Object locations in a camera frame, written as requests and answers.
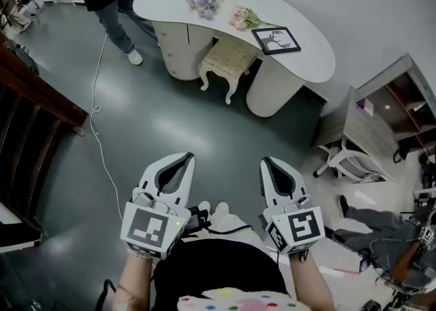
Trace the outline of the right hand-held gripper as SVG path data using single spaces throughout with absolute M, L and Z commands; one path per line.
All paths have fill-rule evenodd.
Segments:
M 325 230 L 321 209 L 306 195 L 302 175 L 283 160 L 265 157 L 260 162 L 260 179 L 268 207 L 260 215 L 266 245 L 280 255 L 305 256 L 325 237 Z

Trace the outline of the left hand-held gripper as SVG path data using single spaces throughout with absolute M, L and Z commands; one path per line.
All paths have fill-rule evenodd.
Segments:
M 195 169 L 192 152 L 168 155 L 147 166 L 126 203 L 121 227 L 121 239 L 132 252 L 168 257 L 191 217 L 186 205 Z

